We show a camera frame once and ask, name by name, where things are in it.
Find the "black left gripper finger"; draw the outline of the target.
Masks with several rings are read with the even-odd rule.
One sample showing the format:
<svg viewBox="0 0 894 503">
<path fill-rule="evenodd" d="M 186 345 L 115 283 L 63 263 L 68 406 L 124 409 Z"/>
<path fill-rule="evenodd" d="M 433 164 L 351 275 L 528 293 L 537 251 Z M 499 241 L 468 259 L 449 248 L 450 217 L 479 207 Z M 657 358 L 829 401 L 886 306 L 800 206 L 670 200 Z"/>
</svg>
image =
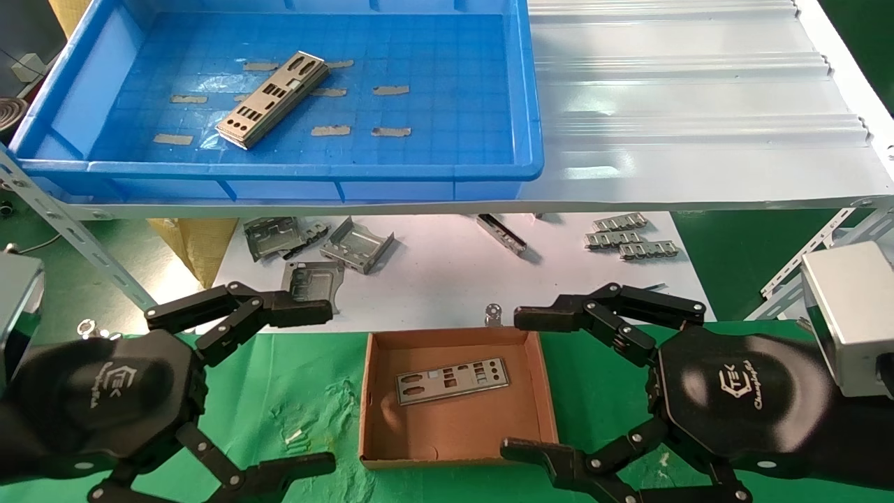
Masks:
<svg viewBox="0 0 894 503">
<path fill-rule="evenodd" d="M 294 300 L 287 291 L 257 291 L 239 282 L 222 284 L 145 312 L 149 329 L 182 333 L 215 321 L 196 342 L 196 353 L 214 367 L 232 356 L 264 327 L 293 328 L 325 324 L 333 318 L 329 300 Z"/>
</svg>

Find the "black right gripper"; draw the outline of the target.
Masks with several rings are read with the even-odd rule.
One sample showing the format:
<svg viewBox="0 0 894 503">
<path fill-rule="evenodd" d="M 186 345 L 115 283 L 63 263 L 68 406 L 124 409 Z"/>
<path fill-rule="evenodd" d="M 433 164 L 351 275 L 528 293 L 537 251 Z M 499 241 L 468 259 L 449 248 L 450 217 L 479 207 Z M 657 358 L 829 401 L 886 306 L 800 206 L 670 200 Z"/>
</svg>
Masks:
<svg viewBox="0 0 894 503">
<path fill-rule="evenodd" d="M 597 502 L 751 502 L 734 471 L 890 490 L 892 401 L 847 398 L 816 344 L 689 327 L 657 349 L 661 417 L 587 454 L 505 437 L 505 460 L 539 465 L 553 488 Z M 710 485 L 634 489 L 619 472 L 664 440 Z"/>
</svg>

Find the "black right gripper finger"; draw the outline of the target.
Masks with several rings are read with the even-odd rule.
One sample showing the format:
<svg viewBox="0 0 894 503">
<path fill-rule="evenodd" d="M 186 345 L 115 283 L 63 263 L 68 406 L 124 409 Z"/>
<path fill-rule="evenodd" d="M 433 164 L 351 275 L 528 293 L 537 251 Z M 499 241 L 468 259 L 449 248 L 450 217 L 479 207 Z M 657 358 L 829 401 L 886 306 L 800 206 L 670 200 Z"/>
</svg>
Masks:
<svg viewBox="0 0 894 503">
<path fill-rule="evenodd" d="M 681 330 L 703 325 L 705 313 L 706 306 L 696 300 L 609 283 L 588 294 L 561 294 L 547 307 L 518 307 L 514 326 L 549 333 L 583 330 L 642 368 L 657 363 L 657 342 L 634 321 Z"/>
</svg>

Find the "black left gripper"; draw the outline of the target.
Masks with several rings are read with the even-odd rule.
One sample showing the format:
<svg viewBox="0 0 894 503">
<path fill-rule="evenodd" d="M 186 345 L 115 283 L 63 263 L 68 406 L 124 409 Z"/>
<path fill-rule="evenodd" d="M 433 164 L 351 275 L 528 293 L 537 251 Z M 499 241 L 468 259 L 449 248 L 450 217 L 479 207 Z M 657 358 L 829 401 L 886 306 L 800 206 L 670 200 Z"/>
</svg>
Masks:
<svg viewBox="0 0 894 503">
<path fill-rule="evenodd" d="M 207 502 L 281 502 L 294 481 L 335 471 L 330 452 L 237 468 L 196 424 L 206 378 L 191 347 L 160 330 L 29 348 L 2 394 L 2 483 L 112 470 L 87 501 L 169 502 L 131 484 L 182 446 L 220 481 Z"/>
</svg>

